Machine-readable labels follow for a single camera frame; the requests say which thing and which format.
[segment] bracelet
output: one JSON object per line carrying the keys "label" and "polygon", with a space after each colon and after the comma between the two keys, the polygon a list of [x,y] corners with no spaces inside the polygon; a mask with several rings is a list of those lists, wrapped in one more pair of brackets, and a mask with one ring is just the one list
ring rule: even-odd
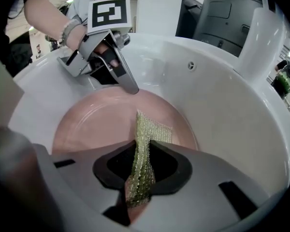
{"label": "bracelet", "polygon": [[78,25],[81,25],[81,23],[78,20],[71,20],[66,25],[64,25],[63,30],[59,37],[59,43],[62,43],[63,45],[66,45],[66,41],[68,39],[69,34],[71,31],[77,27]]}

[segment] ceiling light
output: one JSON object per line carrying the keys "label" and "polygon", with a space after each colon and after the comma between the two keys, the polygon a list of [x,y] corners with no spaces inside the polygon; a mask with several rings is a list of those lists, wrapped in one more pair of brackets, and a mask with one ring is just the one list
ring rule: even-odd
{"label": "ceiling light", "polygon": [[73,2],[73,0],[67,0],[67,3],[71,3],[71,2]]}

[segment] white pillar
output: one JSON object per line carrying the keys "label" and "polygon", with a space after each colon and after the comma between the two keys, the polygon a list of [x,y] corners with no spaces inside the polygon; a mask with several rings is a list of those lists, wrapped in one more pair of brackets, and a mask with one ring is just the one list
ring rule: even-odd
{"label": "white pillar", "polygon": [[136,32],[175,36],[182,0],[138,0]]}

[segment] white marker cube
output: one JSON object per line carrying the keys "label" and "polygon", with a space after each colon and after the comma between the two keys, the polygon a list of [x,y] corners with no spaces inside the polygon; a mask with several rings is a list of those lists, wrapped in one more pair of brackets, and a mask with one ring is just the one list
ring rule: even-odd
{"label": "white marker cube", "polygon": [[131,28],[130,0],[95,0],[90,2],[88,33],[111,29],[126,34]]}

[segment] green textured cloth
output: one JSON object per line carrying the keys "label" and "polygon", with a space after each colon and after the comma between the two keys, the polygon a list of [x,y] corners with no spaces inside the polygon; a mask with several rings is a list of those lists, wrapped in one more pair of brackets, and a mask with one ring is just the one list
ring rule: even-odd
{"label": "green textured cloth", "polygon": [[150,140],[171,143],[172,129],[137,111],[136,149],[131,175],[128,179],[128,208],[148,202],[150,187],[155,183],[155,174],[149,160]]}

